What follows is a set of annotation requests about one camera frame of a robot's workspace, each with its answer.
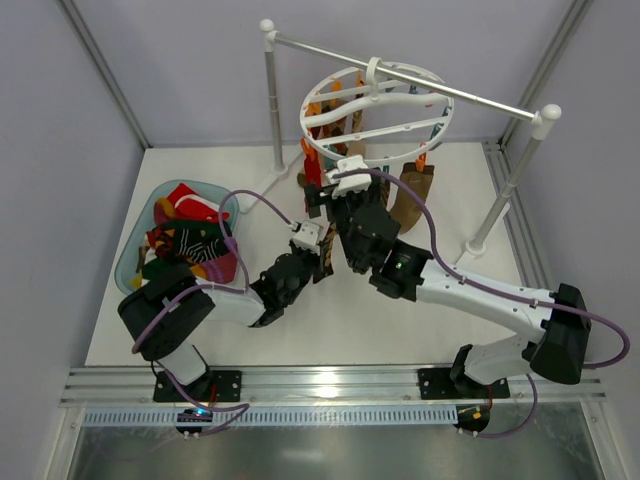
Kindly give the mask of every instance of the white metal rod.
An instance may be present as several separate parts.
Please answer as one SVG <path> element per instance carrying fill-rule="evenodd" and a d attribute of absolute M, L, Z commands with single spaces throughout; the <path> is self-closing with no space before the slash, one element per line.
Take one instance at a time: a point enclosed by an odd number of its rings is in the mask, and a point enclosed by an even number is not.
<path fill-rule="evenodd" d="M 271 141 L 273 142 L 273 171 L 278 174 L 286 172 L 282 158 L 282 131 L 280 129 L 280 112 L 278 110 L 278 90 L 276 88 L 276 66 L 273 51 L 264 52 L 267 65 L 267 86 L 269 89 L 269 111 L 271 114 Z"/>
<path fill-rule="evenodd" d="M 520 161 L 515 166 L 515 168 L 513 169 L 513 172 L 511 172 L 511 175 L 509 175 L 509 178 L 507 179 L 502 189 L 500 190 L 500 194 L 496 197 L 495 201 L 493 202 L 493 205 L 491 206 L 491 210 L 489 210 L 487 217 L 484 219 L 484 222 L 482 222 L 482 225 L 478 229 L 478 233 L 476 233 L 475 237 L 473 237 L 473 239 L 471 239 L 471 241 L 469 242 L 469 246 L 473 250 L 478 250 L 478 251 L 483 250 L 484 242 L 487 239 L 487 236 L 491 232 L 491 229 L 493 228 L 494 224 L 500 218 L 502 209 L 504 208 L 506 203 L 509 201 L 509 198 L 513 194 L 513 191 L 515 190 L 515 188 L 518 186 L 518 182 L 520 181 L 522 174 L 524 173 L 525 169 L 527 168 L 527 165 L 533 158 L 533 154 L 536 152 L 536 150 L 538 149 L 541 143 L 542 143 L 542 140 L 536 140 L 533 137 L 529 139 L 529 143 L 527 143 L 527 146 L 524 149 L 524 152 L 522 152 Z"/>
<path fill-rule="evenodd" d="M 291 37 L 287 37 L 286 35 L 283 35 L 280 32 L 275 32 L 273 39 L 276 43 L 279 43 L 281 45 L 286 45 L 288 47 L 313 53 L 315 55 L 333 58 L 334 60 L 345 63 L 347 65 L 361 68 L 363 70 L 366 70 L 367 67 L 369 66 L 368 61 L 361 60 L 359 58 L 352 57 L 344 53 L 335 52 L 332 50 L 328 50 L 326 48 L 318 47 L 316 45 L 300 42 Z M 503 105 L 501 103 L 494 102 L 492 100 L 488 100 L 486 98 L 482 98 L 477 95 L 472 95 L 470 93 L 463 92 L 462 90 L 456 90 L 455 88 L 447 87 L 445 85 L 442 85 L 441 83 L 432 82 L 425 78 L 420 78 L 408 73 L 400 72 L 396 69 L 385 67 L 380 63 L 376 67 L 375 73 L 386 75 L 389 78 L 400 80 L 402 82 L 406 82 L 408 84 L 415 85 L 417 87 L 428 88 L 434 92 L 442 93 L 443 95 L 446 95 L 448 97 L 457 98 L 465 102 L 475 103 L 477 105 L 483 105 L 485 107 L 498 110 L 511 117 L 519 118 L 521 120 L 533 121 L 536 118 L 535 113 L 531 113 L 526 110 L 521 110 L 519 108 L 511 107 L 509 105 Z"/>

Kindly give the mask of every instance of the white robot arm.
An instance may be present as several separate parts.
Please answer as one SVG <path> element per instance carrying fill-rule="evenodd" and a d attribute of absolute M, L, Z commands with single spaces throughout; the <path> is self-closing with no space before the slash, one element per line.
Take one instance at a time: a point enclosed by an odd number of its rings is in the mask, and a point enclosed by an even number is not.
<path fill-rule="evenodd" d="M 350 157 L 338 166 L 338 172 L 345 172 L 365 165 L 361 157 Z M 329 187 L 305 188 L 310 216 L 317 216 L 320 206 L 326 208 L 347 263 L 356 273 L 371 273 L 370 283 L 380 293 L 446 305 L 514 332 L 505 340 L 460 349 L 450 378 L 462 395 L 474 398 L 496 380 L 532 371 L 554 382 L 580 381 L 589 319 L 537 305 L 555 302 L 584 309 L 579 290 L 564 284 L 557 292 L 513 286 L 453 266 L 447 267 L 448 272 L 431 252 L 397 239 L 399 224 L 381 205 L 379 195 L 380 182 L 367 174 L 352 175 Z M 248 327 L 263 327 L 282 316 L 312 278 L 319 281 L 323 263 L 319 233 L 309 221 L 298 225 L 289 244 L 291 253 L 278 257 L 243 294 L 203 292 L 211 285 L 196 285 L 186 266 L 153 280 L 118 309 L 136 340 L 134 353 L 139 349 L 145 359 L 159 362 L 184 386 L 201 381 L 208 367 L 185 342 L 187 337 L 208 315 Z M 472 286 L 474 281 L 503 295 L 478 289 Z M 509 294 L 530 298 L 532 304 L 505 298 Z"/>

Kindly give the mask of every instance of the hanging sock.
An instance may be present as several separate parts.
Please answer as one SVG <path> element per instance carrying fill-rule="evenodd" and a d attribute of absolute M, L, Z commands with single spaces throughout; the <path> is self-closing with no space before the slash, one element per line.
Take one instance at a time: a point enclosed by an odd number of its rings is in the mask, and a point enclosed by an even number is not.
<path fill-rule="evenodd" d="M 419 171 L 416 162 L 405 163 L 402 167 L 400 181 L 406 183 L 420 197 L 420 200 L 426 202 L 433 182 L 433 172 L 433 165 L 425 165 L 422 171 Z M 420 219 L 422 211 L 404 190 L 398 189 L 396 201 L 389 213 L 400 224 L 400 234 L 403 234 L 413 228 Z"/>

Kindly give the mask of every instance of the clothespin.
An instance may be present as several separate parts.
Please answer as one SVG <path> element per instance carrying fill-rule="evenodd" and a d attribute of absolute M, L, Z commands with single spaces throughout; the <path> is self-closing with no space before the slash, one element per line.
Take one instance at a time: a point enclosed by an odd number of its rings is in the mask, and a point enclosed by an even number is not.
<path fill-rule="evenodd" d="M 322 168 L 318 161 L 318 152 L 304 138 L 300 139 L 300 147 L 305 155 L 304 177 L 307 185 L 314 183 L 316 186 L 322 187 Z"/>
<path fill-rule="evenodd" d="M 334 79 L 333 84 L 331 85 L 331 91 L 339 92 L 340 90 L 342 90 L 342 83 L 340 82 L 340 80 Z M 332 98 L 331 100 L 329 100 L 329 105 L 331 106 L 331 108 L 336 108 L 336 103 L 337 103 L 337 99 L 335 98 Z"/>
<path fill-rule="evenodd" d="M 420 144 L 421 147 L 426 145 L 425 142 Z M 416 170 L 419 172 L 424 171 L 424 167 L 427 164 L 427 152 L 422 152 L 420 156 L 416 159 Z"/>
<path fill-rule="evenodd" d="M 356 87 L 364 87 L 366 84 L 362 79 L 362 70 L 358 70 L 358 78 L 356 78 Z"/>
<path fill-rule="evenodd" d="M 305 116 L 311 117 L 313 115 L 320 115 L 321 112 L 322 112 L 322 105 L 320 105 L 320 102 L 310 103 L 309 105 L 307 105 L 307 111 L 305 112 Z"/>

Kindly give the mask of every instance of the black bracket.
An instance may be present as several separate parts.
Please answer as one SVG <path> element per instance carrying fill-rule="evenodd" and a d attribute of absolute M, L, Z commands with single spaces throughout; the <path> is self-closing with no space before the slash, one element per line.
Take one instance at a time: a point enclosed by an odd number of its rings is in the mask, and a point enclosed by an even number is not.
<path fill-rule="evenodd" d="M 209 403 L 215 393 L 215 403 L 239 402 L 242 391 L 240 370 L 209 370 L 193 383 L 183 387 L 185 392 L 200 403 Z M 184 398 L 174 388 L 164 372 L 158 372 L 153 390 L 153 401 L 157 403 L 180 403 Z"/>
<path fill-rule="evenodd" d="M 509 384 L 505 379 L 489 385 L 493 398 L 509 398 Z M 487 387 L 462 394 L 451 380 L 451 367 L 421 368 L 418 370 L 418 388 L 422 400 L 480 400 L 487 398 Z"/>

